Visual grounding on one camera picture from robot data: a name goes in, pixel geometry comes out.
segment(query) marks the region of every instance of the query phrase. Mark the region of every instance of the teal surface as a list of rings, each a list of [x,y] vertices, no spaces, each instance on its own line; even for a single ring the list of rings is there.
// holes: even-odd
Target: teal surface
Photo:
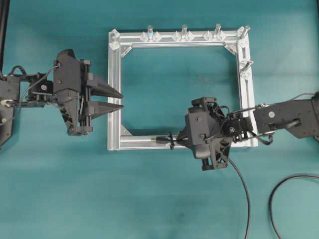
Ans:
[[[318,20],[315,0],[15,0],[4,72],[17,64],[45,72],[73,48],[106,79],[113,28],[250,24],[256,103],[274,103],[319,90]],[[222,48],[133,50],[123,60],[124,123],[140,134],[178,131],[201,96],[238,108],[234,62]],[[1,239],[243,238],[247,204],[231,167],[202,172],[189,150],[107,151],[106,121],[94,120],[88,137],[69,137],[56,109],[23,110],[0,152]],[[249,238],[275,238],[268,196],[288,175],[319,174],[318,143],[279,131],[273,145],[234,149],[231,158],[251,194]],[[295,180],[277,193],[284,238],[318,238],[318,186]]]

